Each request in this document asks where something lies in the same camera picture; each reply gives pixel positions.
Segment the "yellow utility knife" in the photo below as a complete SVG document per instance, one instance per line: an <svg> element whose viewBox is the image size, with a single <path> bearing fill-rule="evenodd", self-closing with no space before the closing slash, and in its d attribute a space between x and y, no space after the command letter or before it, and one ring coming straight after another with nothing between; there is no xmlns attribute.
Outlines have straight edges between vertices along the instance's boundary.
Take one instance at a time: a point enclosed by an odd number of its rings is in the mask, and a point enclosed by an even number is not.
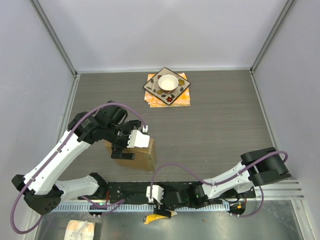
<svg viewBox="0 0 320 240"><path fill-rule="evenodd" d="M171 211L171 217L176 216L178 213L175 210L170 210ZM162 220L162 219L169 219L167 217L164 216L160 216L160 215L156 215L156 214L149 214L146 215L143 219L143 223L145 225L150 224L151 222L157 221L157 220Z"/></svg>

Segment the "brown cardboard express box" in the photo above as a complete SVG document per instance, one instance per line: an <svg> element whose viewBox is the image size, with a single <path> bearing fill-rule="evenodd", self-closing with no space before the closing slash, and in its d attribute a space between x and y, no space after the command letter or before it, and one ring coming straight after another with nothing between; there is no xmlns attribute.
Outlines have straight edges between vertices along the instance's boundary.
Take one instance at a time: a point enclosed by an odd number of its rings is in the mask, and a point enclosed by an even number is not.
<svg viewBox="0 0 320 240"><path fill-rule="evenodd" d="M124 153L134 154L134 160L115 159L114 161L122 167L143 170L153 173L157 165L156 143L153 138L149 141L147 148L128 148L123 150Z"/></svg>

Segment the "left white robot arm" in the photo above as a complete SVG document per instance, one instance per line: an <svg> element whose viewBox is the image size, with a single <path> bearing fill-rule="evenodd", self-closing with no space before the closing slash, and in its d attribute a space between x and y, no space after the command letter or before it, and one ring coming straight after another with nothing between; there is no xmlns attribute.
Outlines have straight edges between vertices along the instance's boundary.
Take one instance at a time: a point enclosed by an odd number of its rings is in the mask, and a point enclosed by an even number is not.
<svg viewBox="0 0 320 240"><path fill-rule="evenodd" d="M56 146L35 168L13 177L11 182L19 191L18 197L41 216L64 200L104 198L108 184L96 172L83 178L58 180L79 155L101 140L111 143L112 158L133 160L134 154L123 150L148 147L148 125L134 109L113 101L78 113Z"/></svg>

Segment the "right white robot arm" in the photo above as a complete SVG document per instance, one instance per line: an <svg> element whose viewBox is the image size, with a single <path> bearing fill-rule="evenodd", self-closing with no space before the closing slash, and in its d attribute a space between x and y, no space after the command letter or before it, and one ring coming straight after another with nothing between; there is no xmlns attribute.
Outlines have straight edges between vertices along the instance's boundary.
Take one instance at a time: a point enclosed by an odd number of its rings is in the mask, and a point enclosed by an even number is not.
<svg viewBox="0 0 320 240"><path fill-rule="evenodd" d="M241 155L241 161L230 170L212 178L201 179L183 190L168 190L152 179L145 196L154 213L170 217L171 211L188 207L202 208L215 200L237 198L252 187L261 188L290 178L285 163L288 153L274 147L255 150Z"/></svg>

